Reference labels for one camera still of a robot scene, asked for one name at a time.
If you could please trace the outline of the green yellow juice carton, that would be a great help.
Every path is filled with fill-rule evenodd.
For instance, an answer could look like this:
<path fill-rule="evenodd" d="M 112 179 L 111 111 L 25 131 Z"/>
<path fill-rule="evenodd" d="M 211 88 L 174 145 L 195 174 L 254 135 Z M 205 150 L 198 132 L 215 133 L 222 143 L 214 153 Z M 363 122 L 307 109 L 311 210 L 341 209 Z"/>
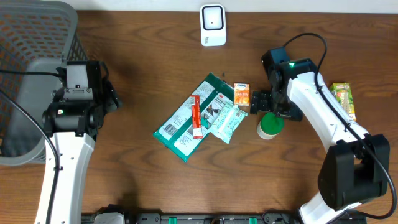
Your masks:
<path fill-rule="evenodd" d="M 330 86 L 332 95 L 336 98 L 342 108 L 356 121 L 354 101 L 349 83 L 333 83 Z"/>

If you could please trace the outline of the white jar green lid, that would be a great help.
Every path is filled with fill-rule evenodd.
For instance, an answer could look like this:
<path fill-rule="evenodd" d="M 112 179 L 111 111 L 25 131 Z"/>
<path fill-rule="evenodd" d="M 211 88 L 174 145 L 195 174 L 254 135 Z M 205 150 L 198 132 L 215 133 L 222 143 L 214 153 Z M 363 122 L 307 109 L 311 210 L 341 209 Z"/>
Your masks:
<path fill-rule="evenodd" d="M 258 135 L 270 140 L 277 136 L 284 128 L 284 120 L 273 113 L 265 114 L 257 125 Z"/>

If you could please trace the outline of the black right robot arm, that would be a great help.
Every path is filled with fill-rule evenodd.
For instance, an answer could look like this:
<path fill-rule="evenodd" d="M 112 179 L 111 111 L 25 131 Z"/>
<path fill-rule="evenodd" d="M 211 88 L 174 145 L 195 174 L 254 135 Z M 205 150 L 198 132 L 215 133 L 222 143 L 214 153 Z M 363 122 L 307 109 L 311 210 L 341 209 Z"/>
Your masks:
<path fill-rule="evenodd" d="M 389 175 L 390 144 L 354 121 L 325 86 L 309 58 L 262 58 L 271 90 L 268 115 L 301 121 L 318 134 L 326 157 L 317 179 L 318 193 L 298 210 L 298 223 L 331 223 L 344 215 L 386 219 L 397 207 Z"/>

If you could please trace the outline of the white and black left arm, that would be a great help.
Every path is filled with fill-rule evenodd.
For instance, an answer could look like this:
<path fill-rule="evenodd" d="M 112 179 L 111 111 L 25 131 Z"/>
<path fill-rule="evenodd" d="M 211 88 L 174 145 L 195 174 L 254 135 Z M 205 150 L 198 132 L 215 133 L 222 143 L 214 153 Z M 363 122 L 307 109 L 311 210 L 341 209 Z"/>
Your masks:
<path fill-rule="evenodd" d="M 80 223 L 86 172 L 106 114 L 121 106 L 111 82 L 71 88 L 44 111 L 45 173 L 36 223 Z"/>

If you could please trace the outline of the small orange box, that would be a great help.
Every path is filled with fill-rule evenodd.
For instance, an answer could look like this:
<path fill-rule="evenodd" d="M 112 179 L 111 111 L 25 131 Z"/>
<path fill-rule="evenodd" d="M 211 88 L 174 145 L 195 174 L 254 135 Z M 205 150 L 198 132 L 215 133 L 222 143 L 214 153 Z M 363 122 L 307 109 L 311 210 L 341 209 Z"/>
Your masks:
<path fill-rule="evenodd" d="M 250 105 L 250 87 L 249 84 L 234 84 L 234 104 L 238 106 Z"/>

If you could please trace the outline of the mint green wipes pack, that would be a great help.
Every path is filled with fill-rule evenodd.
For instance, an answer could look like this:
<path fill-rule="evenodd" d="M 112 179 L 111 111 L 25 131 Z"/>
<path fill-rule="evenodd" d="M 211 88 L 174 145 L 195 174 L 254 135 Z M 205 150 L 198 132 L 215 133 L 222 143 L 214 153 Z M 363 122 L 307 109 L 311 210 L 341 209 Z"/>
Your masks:
<path fill-rule="evenodd" d="M 225 103 L 220 114 L 212 123 L 209 132 L 229 144 L 234 131 L 247 115 L 245 111 L 239 109 L 238 105 Z"/>

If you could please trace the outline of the red sachet packet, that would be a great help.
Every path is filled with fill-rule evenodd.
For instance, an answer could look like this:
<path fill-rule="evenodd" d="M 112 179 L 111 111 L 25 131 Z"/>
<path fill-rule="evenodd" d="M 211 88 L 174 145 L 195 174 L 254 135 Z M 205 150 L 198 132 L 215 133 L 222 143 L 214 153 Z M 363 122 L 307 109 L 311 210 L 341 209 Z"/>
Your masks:
<path fill-rule="evenodd" d="M 192 136 L 193 139 L 202 139 L 200 96 L 190 95 L 190 102 L 192 111 Z"/>

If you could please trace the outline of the green 3M package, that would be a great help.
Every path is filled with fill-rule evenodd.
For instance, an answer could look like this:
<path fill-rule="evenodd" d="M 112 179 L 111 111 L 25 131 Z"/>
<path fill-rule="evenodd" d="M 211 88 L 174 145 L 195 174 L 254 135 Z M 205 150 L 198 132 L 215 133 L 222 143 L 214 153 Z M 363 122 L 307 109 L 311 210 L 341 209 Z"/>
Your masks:
<path fill-rule="evenodd" d="M 221 113 L 224 105 L 233 102 L 234 90 L 222 79 L 209 73 L 192 94 L 200 97 L 201 128 L 203 138 L 206 138 L 211 125 Z M 188 97 L 153 134 L 184 162 L 202 142 L 201 139 L 193 138 L 191 102 L 191 98 Z"/>

